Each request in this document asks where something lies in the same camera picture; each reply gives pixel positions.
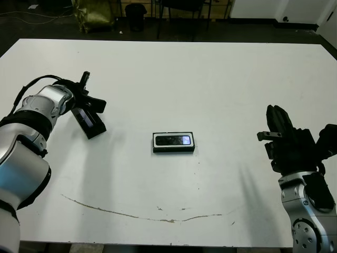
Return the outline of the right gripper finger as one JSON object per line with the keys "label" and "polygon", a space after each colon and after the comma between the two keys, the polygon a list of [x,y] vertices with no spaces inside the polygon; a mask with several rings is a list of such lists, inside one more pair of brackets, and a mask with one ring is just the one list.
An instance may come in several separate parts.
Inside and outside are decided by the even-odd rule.
{"label": "right gripper finger", "polygon": [[289,131],[293,128],[288,113],[278,105],[274,106],[274,122],[278,131]]}
{"label": "right gripper finger", "polygon": [[271,132],[283,132],[282,112],[279,106],[268,105],[266,119]]}

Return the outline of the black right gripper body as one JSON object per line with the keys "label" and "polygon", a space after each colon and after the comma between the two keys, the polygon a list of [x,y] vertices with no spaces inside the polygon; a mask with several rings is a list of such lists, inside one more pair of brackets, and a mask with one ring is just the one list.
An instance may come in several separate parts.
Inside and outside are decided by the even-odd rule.
{"label": "black right gripper body", "polygon": [[293,129],[290,132],[259,132],[259,141],[264,145],[274,172],[293,174],[319,172],[325,174],[325,166],[319,157],[316,143],[308,129]]}

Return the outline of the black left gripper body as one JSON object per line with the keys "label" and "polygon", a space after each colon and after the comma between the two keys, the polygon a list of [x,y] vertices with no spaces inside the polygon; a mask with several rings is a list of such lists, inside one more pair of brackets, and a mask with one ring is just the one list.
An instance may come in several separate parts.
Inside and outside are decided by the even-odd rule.
{"label": "black left gripper body", "polygon": [[55,87],[71,95],[70,98],[66,99],[66,101],[64,102],[64,111],[70,111],[71,109],[85,103],[85,99],[88,95],[88,91],[85,87],[89,76],[90,72],[84,72],[79,82],[60,79],[54,83]]}

